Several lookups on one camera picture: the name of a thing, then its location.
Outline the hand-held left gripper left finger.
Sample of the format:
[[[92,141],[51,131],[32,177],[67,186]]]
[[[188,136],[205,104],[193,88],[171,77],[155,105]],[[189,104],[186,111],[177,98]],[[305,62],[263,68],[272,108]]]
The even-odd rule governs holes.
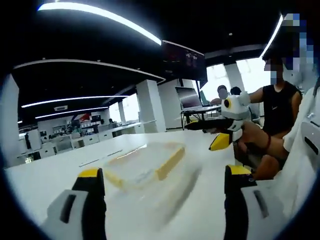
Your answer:
[[[103,170],[86,169],[49,205],[41,228],[52,240],[105,240],[106,210]]]

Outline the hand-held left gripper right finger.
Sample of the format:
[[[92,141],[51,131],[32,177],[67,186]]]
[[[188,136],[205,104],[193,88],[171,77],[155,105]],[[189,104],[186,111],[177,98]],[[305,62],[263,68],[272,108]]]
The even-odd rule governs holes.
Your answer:
[[[283,204],[241,165],[225,167],[225,240],[274,240],[285,226]]]

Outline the person's right hand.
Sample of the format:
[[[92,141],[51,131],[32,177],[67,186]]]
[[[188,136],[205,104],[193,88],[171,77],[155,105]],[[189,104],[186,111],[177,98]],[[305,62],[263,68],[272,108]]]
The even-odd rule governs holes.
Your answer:
[[[252,145],[259,154],[266,153],[270,146],[270,136],[257,124],[245,120],[241,126],[242,136],[238,142],[233,144],[234,155],[237,160],[247,154],[248,146]]]

